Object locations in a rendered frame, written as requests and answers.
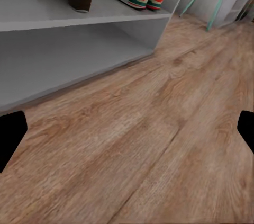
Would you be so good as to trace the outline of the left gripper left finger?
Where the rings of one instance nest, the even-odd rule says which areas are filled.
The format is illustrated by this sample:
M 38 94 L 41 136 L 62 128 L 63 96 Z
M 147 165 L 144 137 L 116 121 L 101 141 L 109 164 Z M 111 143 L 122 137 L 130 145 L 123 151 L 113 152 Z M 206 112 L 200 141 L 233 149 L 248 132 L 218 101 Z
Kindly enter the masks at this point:
M 23 111 L 0 116 L 0 174 L 27 130 Z

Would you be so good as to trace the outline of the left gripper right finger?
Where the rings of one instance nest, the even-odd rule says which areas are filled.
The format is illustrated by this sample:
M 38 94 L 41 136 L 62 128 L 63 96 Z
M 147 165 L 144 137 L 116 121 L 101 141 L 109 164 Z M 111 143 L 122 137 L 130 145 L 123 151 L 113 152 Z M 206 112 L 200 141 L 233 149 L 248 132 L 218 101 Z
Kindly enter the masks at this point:
M 254 113 L 245 110 L 242 111 L 238 120 L 237 129 L 254 153 Z

